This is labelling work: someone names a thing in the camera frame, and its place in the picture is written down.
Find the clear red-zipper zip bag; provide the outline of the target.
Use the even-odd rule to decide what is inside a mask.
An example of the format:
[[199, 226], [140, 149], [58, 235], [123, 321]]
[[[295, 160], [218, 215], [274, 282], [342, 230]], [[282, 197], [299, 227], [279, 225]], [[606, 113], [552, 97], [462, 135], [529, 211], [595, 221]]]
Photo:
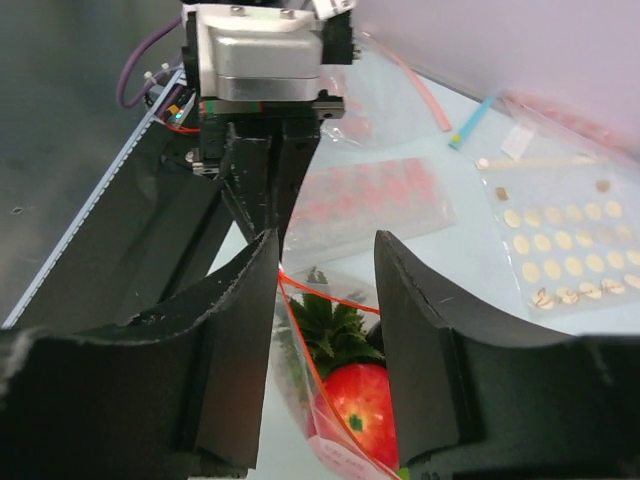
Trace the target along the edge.
[[277, 383], [317, 458], [344, 479], [404, 479], [374, 288], [318, 267], [281, 272]]

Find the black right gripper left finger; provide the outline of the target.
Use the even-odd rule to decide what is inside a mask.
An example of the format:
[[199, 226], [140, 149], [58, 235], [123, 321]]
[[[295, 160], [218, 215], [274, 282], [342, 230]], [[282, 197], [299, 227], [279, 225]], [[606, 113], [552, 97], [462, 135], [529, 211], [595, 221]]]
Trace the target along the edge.
[[279, 241], [133, 317], [1, 334], [5, 479], [244, 477], [257, 464]]

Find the red toy apple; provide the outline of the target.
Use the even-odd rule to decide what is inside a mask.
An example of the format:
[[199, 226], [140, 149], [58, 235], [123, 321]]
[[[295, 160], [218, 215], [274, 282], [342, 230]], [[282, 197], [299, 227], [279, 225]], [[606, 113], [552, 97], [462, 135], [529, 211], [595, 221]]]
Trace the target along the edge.
[[399, 469], [398, 445], [389, 376], [377, 364], [341, 366], [323, 379], [326, 396], [313, 398], [314, 419], [308, 417], [306, 436], [321, 434], [333, 441], [351, 433], [364, 452], [386, 467]]

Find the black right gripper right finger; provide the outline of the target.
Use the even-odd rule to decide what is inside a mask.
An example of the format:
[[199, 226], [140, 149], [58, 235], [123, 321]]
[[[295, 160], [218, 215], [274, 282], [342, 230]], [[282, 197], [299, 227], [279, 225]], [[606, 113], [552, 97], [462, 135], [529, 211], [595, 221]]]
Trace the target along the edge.
[[635, 479], [639, 340], [510, 315], [387, 231], [374, 262], [399, 460], [413, 479]]

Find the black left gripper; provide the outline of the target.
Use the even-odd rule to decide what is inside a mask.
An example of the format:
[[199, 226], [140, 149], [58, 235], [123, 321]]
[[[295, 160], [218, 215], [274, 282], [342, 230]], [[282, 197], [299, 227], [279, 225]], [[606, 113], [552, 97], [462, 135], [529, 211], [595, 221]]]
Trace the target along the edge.
[[320, 141], [320, 123], [341, 119], [344, 98], [321, 90], [312, 101], [241, 101], [197, 97], [198, 126], [190, 127], [199, 145], [185, 160], [196, 175], [224, 177], [224, 201], [246, 240], [254, 240], [271, 223], [270, 150], [272, 135], [263, 122], [282, 118], [281, 142], [274, 173], [274, 214], [279, 249], [303, 180]]

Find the orange toy pineapple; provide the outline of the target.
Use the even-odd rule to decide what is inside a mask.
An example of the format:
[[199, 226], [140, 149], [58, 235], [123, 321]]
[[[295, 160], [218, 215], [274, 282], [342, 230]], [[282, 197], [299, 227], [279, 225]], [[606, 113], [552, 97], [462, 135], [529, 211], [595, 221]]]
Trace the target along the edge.
[[324, 379], [351, 364], [386, 364], [384, 347], [370, 338], [366, 322], [367, 295], [355, 290], [339, 298], [332, 284], [316, 267], [303, 282], [281, 274], [272, 340], [276, 367], [286, 391], [301, 401], [308, 398], [308, 382]]

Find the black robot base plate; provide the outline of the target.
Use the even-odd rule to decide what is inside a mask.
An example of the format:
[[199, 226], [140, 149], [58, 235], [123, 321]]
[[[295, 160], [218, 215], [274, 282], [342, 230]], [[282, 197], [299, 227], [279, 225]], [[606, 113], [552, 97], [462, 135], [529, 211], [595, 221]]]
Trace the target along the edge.
[[159, 303], [204, 277], [231, 226], [214, 182], [186, 160], [194, 135], [151, 124], [83, 210], [6, 327], [76, 333]]

